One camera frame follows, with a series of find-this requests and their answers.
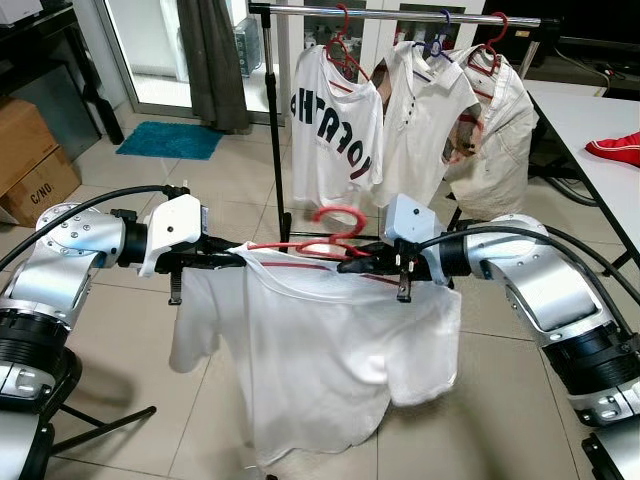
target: red hanger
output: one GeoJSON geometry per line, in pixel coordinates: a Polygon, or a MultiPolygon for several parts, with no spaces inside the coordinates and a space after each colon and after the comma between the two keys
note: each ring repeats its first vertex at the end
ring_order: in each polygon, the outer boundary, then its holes
{"type": "Polygon", "coordinates": [[[347,10],[347,7],[345,7],[342,3],[338,3],[336,5],[336,8],[344,10],[344,25],[342,27],[342,30],[340,30],[338,32],[338,34],[335,37],[333,37],[331,40],[329,40],[329,43],[327,43],[324,46],[324,50],[325,50],[325,54],[327,56],[327,60],[329,60],[331,63],[333,63],[335,65],[338,65],[339,67],[342,67],[342,68],[347,68],[349,66],[349,62],[353,63],[356,67],[358,67],[358,70],[360,70],[360,73],[362,73],[362,75],[364,75],[364,78],[366,78],[367,82],[368,82],[369,81],[369,76],[367,75],[367,72],[365,72],[364,69],[360,66],[360,64],[358,62],[356,62],[355,58],[353,58],[351,55],[349,55],[349,51],[347,50],[347,46],[342,41],[342,36],[345,33],[347,33],[347,27],[349,26],[349,11],[347,10]],[[340,48],[342,48],[342,51],[344,52],[344,58],[345,58],[344,62],[340,62],[339,60],[335,60],[335,59],[331,58],[331,55],[329,54],[329,51],[331,50],[331,46],[333,44],[335,44],[335,43],[340,45],[340,48]]]}
{"type": "Polygon", "coordinates": [[[502,40],[505,34],[507,33],[507,28],[509,28],[509,19],[504,13],[495,12],[495,13],[492,13],[491,15],[495,15],[497,17],[502,18],[503,26],[502,26],[502,31],[500,32],[500,35],[498,35],[495,38],[492,38],[486,44],[478,45],[476,49],[473,52],[471,52],[471,55],[469,55],[467,59],[467,64],[469,65],[470,68],[473,68],[474,70],[477,70],[480,73],[484,73],[489,77],[493,75],[493,72],[495,71],[496,67],[500,65],[500,62],[498,60],[498,54],[496,53],[496,51],[493,49],[491,45],[502,40]],[[491,65],[491,70],[487,70],[486,68],[482,68],[481,66],[475,65],[474,63],[472,63],[473,56],[482,49],[485,49],[487,52],[493,55],[493,64],[491,65]]]}
{"type": "Polygon", "coordinates": [[[367,217],[364,213],[362,213],[357,208],[335,205],[332,207],[322,207],[316,210],[313,214],[312,220],[314,222],[319,222],[323,215],[326,213],[332,212],[343,212],[352,215],[356,219],[356,225],[348,232],[335,233],[331,235],[328,239],[316,239],[310,240],[307,242],[277,242],[277,243],[261,243],[258,245],[249,245],[247,247],[248,250],[257,250],[259,248],[281,248],[281,247],[295,247],[296,252],[301,253],[303,255],[313,255],[313,256],[322,256],[326,258],[332,258],[335,260],[349,260],[353,257],[368,257],[369,254],[367,252],[363,252],[358,250],[353,245],[349,245],[348,243],[344,243],[341,240],[346,240],[348,238],[353,238],[358,235],[362,229],[367,225],[367,217]],[[341,255],[338,253],[332,252],[318,252],[315,250],[309,250],[308,248],[311,245],[337,245],[338,247],[342,247],[348,252],[351,253],[351,256],[341,255]]]}

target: tiled floor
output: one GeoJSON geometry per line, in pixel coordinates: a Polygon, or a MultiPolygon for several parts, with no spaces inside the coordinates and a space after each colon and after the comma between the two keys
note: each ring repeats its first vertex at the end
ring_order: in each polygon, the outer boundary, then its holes
{"type": "MultiPolygon", "coordinates": [[[[126,133],[143,120],[126,115],[126,133]]],[[[290,181],[290,133],[282,129],[285,183],[290,181]]],[[[132,184],[187,180],[210,208],[209,228],[230,240],[276,240],[277,212],[267,127],[251,135],[225,137],[208,162],[115,155],[103,139],[76,162],[83,200],[132,184]]],[[[293,206],[285,188],[286,202],[293,206]]],[[[441,188],[432,208],[443,222],[455,205],[441,188]]],[[[105,205],[146,214],[162,201],[145,194],[105,205]]],[[[292,210],[294,228],[318,228],[303,209],[292,210]]],[[[532,181],[527,212],[585,240],[607,258],[622,252],[620,241],[597,210],[573,204],[532,181]]],[[[375,233],[378,212],[367,233],[375,233]]],[[[29,230],[0,226],[0,255],[29,230]]],[[[635,285],[638,270],[623,269],[635,285]]],[[[0,272],[0,283],[8,279],[0,272]]],[[[99,271],[68,345],[82,358],[84,374],[70,404],[105,420],[156,405],[140,425],[115,432],[51,461],[47,478],[94,480],[226,480],[252,464],[242,394],[230,354],[222,347],[190,374],[167,364],[175,308],[167,305],[168,281],[139,279],[134,271],[99,271]]],[[[611,280],[623,313],[640,328],[637,310],[611,280]]],[[[510,312],[502,290],[474,279],[458,279],[463,293],[459,381],[453,392],[411,409],[391,409],[377,434],[340,455],[295,452],[272,466],[282,480],[592,480],[580,449],[588,429],[564,399],[564,387],[510,312]]],[[[85,425],[60,413],[59,439],[85,425]]]]}

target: clothes hanger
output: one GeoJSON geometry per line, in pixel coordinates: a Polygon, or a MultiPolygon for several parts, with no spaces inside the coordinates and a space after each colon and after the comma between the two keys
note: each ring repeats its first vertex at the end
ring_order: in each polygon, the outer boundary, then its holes
{"type": "Polygon", "coordinates": [[[471,55],[469,55],[469,57],[467,58],[467,65],[469,65],[470,68],[473,68],[474,70],[477,70],[480,73],[484,73],[489,77],[493,75],[493,72],[495,71],[496,67],[500,65],[498,54],[496,53],[496,51],[493,49],[491,45],[502,40],[505,34],[507,33],[507,28],[509,28],[509,19],[504,13],[494,12],[491,15],[495,15],[497,17],[502,18],[503,25],[502,25],[502,31],[500,32],[500,35],[490,39],[486,44],[478,45],[476,49],[473,52],[471,52],[471,55]],[[487,70],[486,68],[482,68],[481,66],[473,63],[473,56],[482,49],[486,50],[487,52],[493,55],[493,64],[491,65],[491,70],[487,70]]]}
{"type": "Polygon", "coordinates": [[[440,32],[438,33],[438,35],[436,35],[436,38],[434,40],[432,40],[431,42],[415,42],[413,44],[414,47],[421,45],[425,48],[425,50],[427,50],[432,57],[439,57],[439,56],[443,56],[444,58],[446,58],[447,60],[449,60],[450,63],[453,63],[453,60],[451,60],[451,58],[449,58],[449,55],[447,55],[446,53],[444,53],[444,49],[442,47],[442,40],[440,40],[440,37],[442,37],[443,35],[446,37],[449,34],[449,30],[451,29],[451,14],[449,13],[448,10],[446,9],[442,9],[440,10],[440,13],[442,13],[443,15],[447,16],[447,24],[443,27],[442,30],[440,30],[440,32]],[[436,53],[433,53],[433,46],[437,45],[437,49],[436,49],[436,53]]]}
{"type": "Polygon", "coordinates": [[[325,55],[327,56],[327,60],[329,60],[331,63],[342,67],[342,68],[348,68],[349,66],[349,62],[353,63],[356,67],[358,67],[358,70],[360,71],[360,73],[362,73],[362,75],[364,75],[364,78],[367,79],[367,82],[369,81],[369,76],[367,75],[367,72],[364,71],[364,69],[360,66],[360,64],[358,62],[356,62],[355,58],[353,58],[350,54],[349,51],[347,50],[347,46],[344,44],[344,42],[342,41],[342,36],[344,34],[347,33],[347,28],[349,27],[349,11],[347,10],[347,7],[345,7],[342,3],[338,3],[336,5],[336,8],[339,8],[340,10],[344,10],[344,25],[342,26],[342,30],[340,30],[338,32],[338,34],[333,37],[331,40],[329,40],[329,43],[327,43],[324,46],[324,50],[325,50],[325,55]],[[331,57],[330,54],[330,50],[331,50],[331,46],[334,44],[338,44],[340,46],[340,48],[342,49],[343,53],[344,53],[344,58],[345,61],[341,62],[339,60],[336,60],[334,58],[331,57]]]}
{"type": "Polygon", "coordinates": [[[314,222],[319,222],[320,219],[327,213],[333,212],[342,212],[347,213],[356,219],[356,225],[348,232],[340,232],[331,235],[328,239],[315,239],[307,242],[276,242],[276,243],[261,243],[258,245],[249,245],[247,247],[248,250],[257,250],[260,248],[281,248],[281,247],[295,247],[296,252],[301,253],[303,255],[313,255],[320,256],[325,258],[330,258],[334,260],[349,260],[353,259],[353,257],[367,257],[369,254],[367,252],[363,252],[358,250],[353,245],[349,245],[348,243],[344,243],[341,240],[347,240],[349,238],[353,238],[358,235],[362,229],[367,225],[367,217],[364,213],[362,213],[357,208],[335,205],[332,207],[322,207],[316,210],[313,214],[312,220],[314,222]],[[350,253],[351,256],[341,255],[333,252],[318,252],[317,250],[310,250],[309,247],[312,245],[336,245],[338,247],[344,248],[347,252],[350,253]]]}

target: white t-shirt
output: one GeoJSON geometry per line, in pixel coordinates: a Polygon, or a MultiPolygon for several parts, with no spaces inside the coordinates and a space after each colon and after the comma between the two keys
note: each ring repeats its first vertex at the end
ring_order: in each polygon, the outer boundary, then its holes
{"type": "Polygon", "coordinates": [[[184,270],[170,365],[195,368],[224,337],[260,465],[294,448],[336,453],[360,444],[390,400],[414,405],[452,386],[459,293],[416,282],[412,303],[399,303],[396,285],[339,274],[335,262],[246,245],[230,251],[246,268],[184,270]]]}
{"type": "Polygon", "coordinates": [[[294,199],[357,207],[361,193],[382,181],[382,103],[375,86],[348,82],[322,45],[308,48],[296,67],[291,118],[294,199]]]}
{"type": "Polygon", "coordinates": [[[444,154],[452,127],[463,112],[475,117],[470,125],[480,125],[478,100],[460,66],[442,56],[424,60],[413,44],[399,42],[389,52],[390,85],[378,87],[390,94],[388,103],[385,98],[383,181],[373,190],[380,207],[398,193],[429,205],[447,170],[444,154]]]}

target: cardboard box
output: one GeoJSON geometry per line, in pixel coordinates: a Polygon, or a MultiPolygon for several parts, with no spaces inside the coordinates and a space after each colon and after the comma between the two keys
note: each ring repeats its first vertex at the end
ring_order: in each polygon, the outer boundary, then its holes
{"type": "Polygon", "coordinates": [[[35,227],[42,212],[64,202],[78,185],[78,176],[58,147],[0,198],[0,221],[35,227]]]}
{"type": "Polygon", "coordinates": [[[0,98],[0,197],[56,146],[35,105],[0,98]]]}

